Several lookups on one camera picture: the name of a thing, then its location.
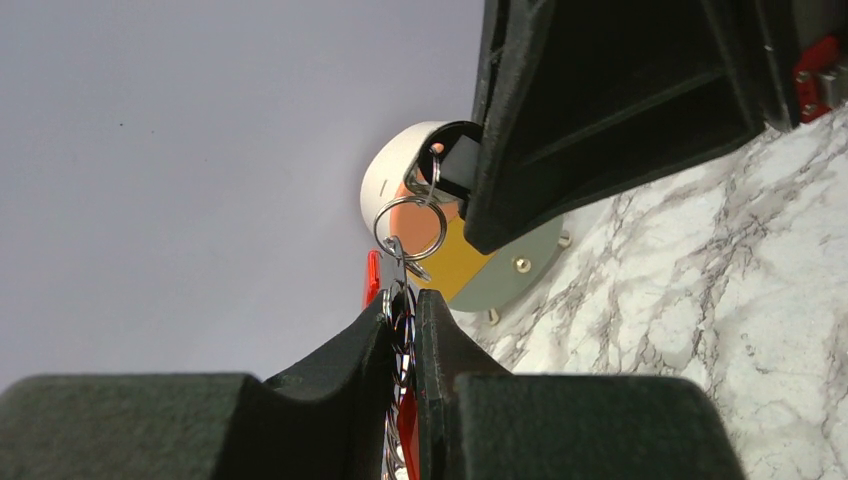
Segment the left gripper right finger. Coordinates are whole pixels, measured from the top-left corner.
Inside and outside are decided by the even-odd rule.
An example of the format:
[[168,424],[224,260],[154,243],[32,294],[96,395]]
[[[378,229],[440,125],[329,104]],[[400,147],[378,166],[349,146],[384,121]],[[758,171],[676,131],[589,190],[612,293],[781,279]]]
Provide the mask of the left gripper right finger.
[[424,479],[741,479],[695,383],[650,375],[513,374],[419,293],[416,380]]

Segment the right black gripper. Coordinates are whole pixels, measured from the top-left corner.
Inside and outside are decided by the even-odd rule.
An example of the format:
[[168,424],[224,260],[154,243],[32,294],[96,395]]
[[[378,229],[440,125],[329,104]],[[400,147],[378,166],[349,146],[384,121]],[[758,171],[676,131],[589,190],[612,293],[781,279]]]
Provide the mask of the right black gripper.
[[489,253],[563,213],[804,124],[793,69],[845,1],[488,1],[464,235]]

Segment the silver spiral keyring holder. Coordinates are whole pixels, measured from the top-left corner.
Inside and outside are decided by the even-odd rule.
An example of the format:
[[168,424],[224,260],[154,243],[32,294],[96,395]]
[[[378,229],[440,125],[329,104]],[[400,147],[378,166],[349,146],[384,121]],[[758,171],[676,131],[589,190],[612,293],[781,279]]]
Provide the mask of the silver spiral keyring holder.
[[392,350],[392,387],[390,404],[384,420],[382,472],[383,479],[409,479],[397,429],[401,397],[407,388],[416,394],[416,307],[417,292],[407,277],[407,260],[398,237],[386,238],[381,254],[382,315],[390,334]]

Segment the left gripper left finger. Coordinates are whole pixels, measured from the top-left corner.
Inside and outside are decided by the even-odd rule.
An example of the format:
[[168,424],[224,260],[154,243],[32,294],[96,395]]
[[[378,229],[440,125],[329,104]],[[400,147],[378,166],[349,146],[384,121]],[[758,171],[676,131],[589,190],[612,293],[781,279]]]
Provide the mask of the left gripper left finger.
[[376,479],[394,355],[385,293],[262,381],[40,375],[1,396],[5,479]]

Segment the red round key tag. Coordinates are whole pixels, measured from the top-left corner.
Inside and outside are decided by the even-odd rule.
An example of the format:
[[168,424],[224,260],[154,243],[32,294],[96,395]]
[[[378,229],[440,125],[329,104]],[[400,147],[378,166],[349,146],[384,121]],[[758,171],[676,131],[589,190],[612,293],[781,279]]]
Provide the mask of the red round key tag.
[[380,262],[380,252],[377,250],[370,250],[366,257],[365,282],[362,301],[363,308],[368,307],[381,291]]

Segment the red oval key tag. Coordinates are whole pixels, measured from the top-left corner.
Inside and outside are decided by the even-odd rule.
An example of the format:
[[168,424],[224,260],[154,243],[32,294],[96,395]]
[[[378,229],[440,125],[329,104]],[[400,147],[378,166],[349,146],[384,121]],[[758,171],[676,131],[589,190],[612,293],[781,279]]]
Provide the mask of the red oval key tag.
[[407,476],[410,480],[419,480],[418,408],[416,394],[413,388],[407,388],[401,397],[396,423]]

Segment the black head silver key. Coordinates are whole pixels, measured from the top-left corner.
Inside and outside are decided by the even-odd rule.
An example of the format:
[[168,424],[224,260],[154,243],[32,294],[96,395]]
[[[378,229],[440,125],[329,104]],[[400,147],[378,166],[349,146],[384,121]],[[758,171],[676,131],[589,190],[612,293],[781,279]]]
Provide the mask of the black head silver key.
[[465,202],[474,186],[482,126],[467,120],[422,122],[423,139],[414,150],[404,185],[439,203]]

